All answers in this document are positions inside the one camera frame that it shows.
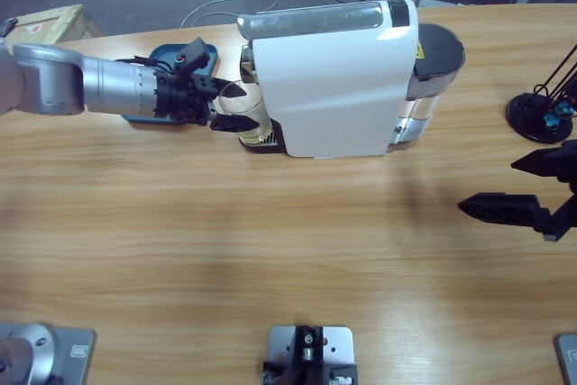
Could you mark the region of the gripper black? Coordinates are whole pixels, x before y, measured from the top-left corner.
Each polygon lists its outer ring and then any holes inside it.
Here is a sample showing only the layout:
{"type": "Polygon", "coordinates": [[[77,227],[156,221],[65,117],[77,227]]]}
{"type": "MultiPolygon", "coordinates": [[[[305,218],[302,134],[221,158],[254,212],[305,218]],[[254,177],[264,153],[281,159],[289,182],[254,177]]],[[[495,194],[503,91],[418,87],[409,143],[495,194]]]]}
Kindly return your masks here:
{"type": "Polygon", "coordinates": [[[531,151],[511,168],[539,177],[555,177],[571,195],[554,211],[541,207],[535,195],[477,193],[458,203],[466,215],[485,223],[532,227],[545,241],[558,242],[576,226],[576,141],[531,151]]]}
{"type": "MultiPolygon", "coordinates": [[[[155,118],[169,118],[177,124],[206,126],[212,113],[212,101],[218,96],[236,98],[246,91],[234,81],[199,74],[178,75],[156,70],[154,91],[155,118]]],[[[244,133],[260,127],[260,123],[244,115],[217,114],[210,123],[213,131],[244,133]]]]}

